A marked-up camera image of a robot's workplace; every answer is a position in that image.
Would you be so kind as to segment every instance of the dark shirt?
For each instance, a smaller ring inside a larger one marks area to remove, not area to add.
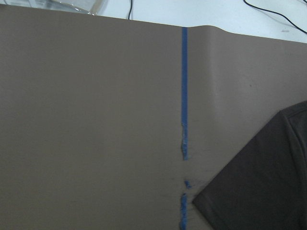
[[[276,114],[193,200],[216,230],[307,230],[307,101]]]

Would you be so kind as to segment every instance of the brown surface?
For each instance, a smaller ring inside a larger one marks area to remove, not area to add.
[[[0,229],[176,229],[181,28],[0,6]]]
[[[189,28],[189,201],[279,110],[307,100],[307,44]],[[188,230],[211,229],[189,204]]]

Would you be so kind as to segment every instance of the blue tape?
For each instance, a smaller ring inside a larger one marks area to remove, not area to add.
[[[180,230],[187,229],[187,194],[183,194],[181,197],[181,222],[180,222]]]
[[[190,189],[192,187],[189,181],[184,181],[184,184],[186,185],[187,189]]]
[[[188,29],[182,28],[182,80],[181,80],[181,150],[183,160],[188,159]]]

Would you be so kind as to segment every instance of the wire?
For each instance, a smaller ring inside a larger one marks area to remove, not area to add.
[[[132,6],[133,6],[133,0],[130,0],[130,11],[129,11],[129,16],[128,16],[128,20],[130,20],[130,15],[131,15],[131,11],[132,11]]]
[[[270,11],[270,10],[266,10],[266,9],[263,9],[263,8],[260,8],[260,7],[257,7],[257,6],[253,6],[253,5],[249,4],[248,2],[246,2],[246,0],[243,0],[243,2],[244,2],[245,4],[247,4],[248,6],[251,6],[251,7],[253,7],[253,8],[256,8],[256,9],[258,9],[258,10],[262,10],[262,11],[267,11],[267,12],[271,12],[271,13],[278,14],[278,15],[284,17],[284,18],[285,18],[289,23],[291,23],[296,29],[298,29],[298,30],[302,31],[303,33],[307,34],[307,31],[305,31],[305,30],[299,28],[299,27],[298,27],[297,25],[295,25],[292,21],[290,21],[290,19],[288,19],[286,16],[282,15],[281,13],[274,12],[274,11]]]

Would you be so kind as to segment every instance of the white surface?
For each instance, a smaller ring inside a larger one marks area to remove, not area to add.
[[[307,31],[307,4],[302,0],[247,0],[288,17]],[[104,0],[99,15],[127,18],[130,0]],[[282,16],[259,11],[243,0],[134,0],[132,19],[177,26],[213,25],[228,32],[307,43],[307,34]]]

